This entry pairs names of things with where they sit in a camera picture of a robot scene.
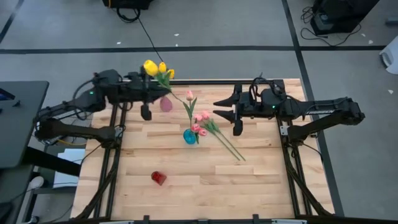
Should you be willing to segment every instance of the tulip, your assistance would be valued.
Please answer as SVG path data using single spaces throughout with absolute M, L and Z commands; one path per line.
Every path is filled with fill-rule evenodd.
M 146 60 L 144 62 L 144 69 L 145 69 L 145 72 L 150 76 L 155 76 L 159 72 L 159 69 L 157 68 L 157 65 L 155 64 L 155 62 L 153 62 L 151 60 Z
M 201 121 L 203 119 L 200 114 L 196 114 L 193 118 L 195 118 L 197 121 Z
M 207 112 L 207 111 L 202 111 L 202 112 L 201 112 L 201 117 L 202 117 L 203 119 L 209 119 L 209 118 L 210 118 L 210 114 L 209 114 L 209 112 Z
M 198 134 L 199 134 L 200 136 L 206 136 L 206 135 L 207 135 L 207 130 L 204 129 L 204 128 L 201 128 L 201 129 L 199 130 Z
M 166 64 L 164 62 L 161 62 L 159 64 L 159 71 L 164 73 L 164 72 L 166 72 L 166 69 L 167 69 Z
M 167 73 L 170 73 L 170 79 L 174 78 L 174 69 L 170 69 L 169 71 L 167 71 Z
M 193 131 L 194 133 L 197 133 L 201 130 L 201 127 L 199 124 L 193 124 L 191 127 L 191 131 Z
M 193 93 L 192 93 L 191 90 L 188 90 L 188 91 L 187 91 L 187 100 L 188 100 L 188 101 L 193 100 Z

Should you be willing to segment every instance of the green leaf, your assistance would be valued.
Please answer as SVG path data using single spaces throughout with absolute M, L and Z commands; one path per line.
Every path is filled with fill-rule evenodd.
M 155 78 L 161 85 L 164 85 L 162 75 L 155 75 Z
M 191 114 L 193 113 L 193 109 L 195 108 L 195 103 L 197 103 L 197 97 L 192 101 L 192 104 L 191 104 Z
M 170 72 L 167 72 L 164 75 L 164 82 L 167 84 L 167 86 L 170 86 Z
M 182 102 L 182 104 L 184 105 L 185 110 L 188 113 L 189 120 L 191 121 L 192 120 L 192 113 L 191 113 L 191 110 L 190 110 L 189 106 L 185 102 Z
M 210 132 L 211 134 L 216 134 L 215 130 L 213 130 L 213 128 L 211 127 L 211 125 L 209 125 L 208 123 L 205 124 L 204 126 L 201 126 L 202 128 L 206 129 L 208 132 Z
M 215 131 L 220 132 L 220 129 L 218 128 L 217 124 L 214 122 L 213 118 L 210 120 L 210 124 Z
M 196 139 L 197 139 L 197 143 L 199 144 L 199 134 L 198 134 L 198 133 L 195 133 L 195 137 L 196 137 Z

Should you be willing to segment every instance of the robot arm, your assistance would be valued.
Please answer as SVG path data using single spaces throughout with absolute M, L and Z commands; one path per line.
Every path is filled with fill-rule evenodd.
M 149 110 L 148 103 L 170 93 L 170 90 L 157 83 L 151 82 L 149 76 L 141 67 L 141 72 L 131 72 L 125 78 L 124 82 L 121 76 L 115 70 L 105 70 L 95 73 L 93 79 L 85 82 L 76 90 L 71 101 L 64 101 L 53 107 L 46 107 L 39 111 L 36 122 L 40 122 L 36 129 L 35 136 L 38 140 L 52 139 L 57 136 L 82 137 L 87 139 L 96 139 L 103 144 L 112 144 L 117 131 L 114 127 L 86 128 L 71 124 L 63 124 L 53 117 L 74 111 L 78 115 L 81 112 L 94 113 L 105 109 L 106 99 L 112 105 L 130 102 L 142 101 L 141 116 L 144 120 L 152 119 L 152 113 Z M 93 87 L 84 91 L 78 98 L 76 94 L 84 85 L 92 83 Z
M 215 110 L 214 113 L 234 123 L 235 136 L 239 136 L 243 131 L 242 117 L 252 119 L 276 117 L 282 121 L 290 121 L 300 116 L 304 118 L 305 115 L 328 114 L 304 126 L 289 127 L 287 133 L 291 142 L 303 141 L 309 134 L 337 124 L 357 125 L 364 119 L 358 104 L 351 98 L 299 101 L 286 94 L 282 80 L 270 81 L 263 78 L 261 81 L 270 88 L 264 89 L 259 94 L 256 79 L 253 80 L 248 92 L 242 92 L 242 85 L 235 85 L 233 94 L 229 98 L 214 103 L 216 106 L 234 105 L 234 110 Z

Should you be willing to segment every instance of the blue vase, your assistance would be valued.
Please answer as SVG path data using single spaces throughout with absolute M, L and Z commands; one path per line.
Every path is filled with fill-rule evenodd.
M 184 140 L 187 144 L 194 144 L 197 141 L 195 133 L 191 129 L 187 129 L 183 133 Z

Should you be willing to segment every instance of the floor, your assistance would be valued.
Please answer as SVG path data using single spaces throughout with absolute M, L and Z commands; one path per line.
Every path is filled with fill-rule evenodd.
M 302 9 L 312 2 L 155 0 L 141 20 L 176 78 L 254 78 L 263 72 L 266 78 L 301 78 L 308 99 L 352 97 L 366 119 L 326 130 L 327 151 L 320 140 L 336 179 L 331 190 L 338 191 L 347 217 L 398 220 L 398 77 L 385 71 L 378 56 L 398 35 L 398 27 L 384 25 L 397 15 L 398 2 L 380 0 L 362 29 L 332 50 L 300 36 L 307 26 Z M 140 23 L 121 22 L 100 0 L 3 0 L 0 29 L 1 80 L 49 81 L 44 106 L 70 99 L 93 72 L 127 74 L 146 59 L 160 61 Z M 49 221 L 72 200 L 40 197 L 34 214 Z

